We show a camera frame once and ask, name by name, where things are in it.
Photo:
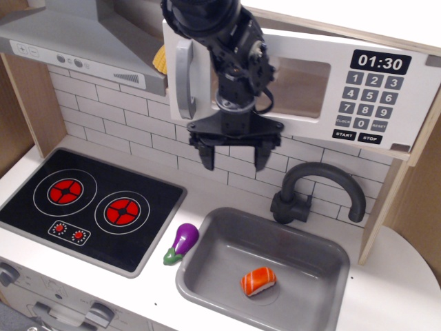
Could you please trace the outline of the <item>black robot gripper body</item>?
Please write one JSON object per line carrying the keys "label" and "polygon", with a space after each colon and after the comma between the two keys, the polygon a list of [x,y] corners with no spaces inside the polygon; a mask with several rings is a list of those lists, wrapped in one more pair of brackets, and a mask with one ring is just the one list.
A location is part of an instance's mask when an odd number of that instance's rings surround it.
{"label": "black robot gripper body", "polygon": [[220,109],[215,114],[187,124],[189,142],[195,147],[247,146],[275,148],[280,145],[284,125],[255,113]]}

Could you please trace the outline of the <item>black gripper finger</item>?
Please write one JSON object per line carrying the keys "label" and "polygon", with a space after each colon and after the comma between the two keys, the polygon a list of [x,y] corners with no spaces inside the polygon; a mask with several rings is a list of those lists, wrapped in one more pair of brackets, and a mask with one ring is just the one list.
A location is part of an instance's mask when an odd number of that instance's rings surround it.
{"label": "black gripper finger", "polygon": [[257,171],[261,171],[265,168],[273,149],[274,144],[270,140],[261,141],[260,144],[254,148],[254,165]]}
{"label": "black gripper finger", "polygon": [[215,147],[207,146],[203,143],[198,144],[198,154],[205,169],[214,170]]}

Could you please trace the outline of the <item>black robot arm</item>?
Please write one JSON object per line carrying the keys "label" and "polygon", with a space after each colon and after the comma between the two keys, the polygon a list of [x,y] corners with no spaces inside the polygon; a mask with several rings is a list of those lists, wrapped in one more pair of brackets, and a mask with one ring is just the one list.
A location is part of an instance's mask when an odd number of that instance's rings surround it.
{"label": "black robot arm", "polygon": [[276,69],[253,14],[239,1],[162,1],[161,9],[182,38],[178,63],[189,61],[184,47],[196,41],[209,51],[218,77],[219,110],[187,124],[189,144],[208,170],[214,169],[217,146],[252,146],[255,169],[262,170],[280,145],[284,125],[264,116],[274,106],[268,85]]}

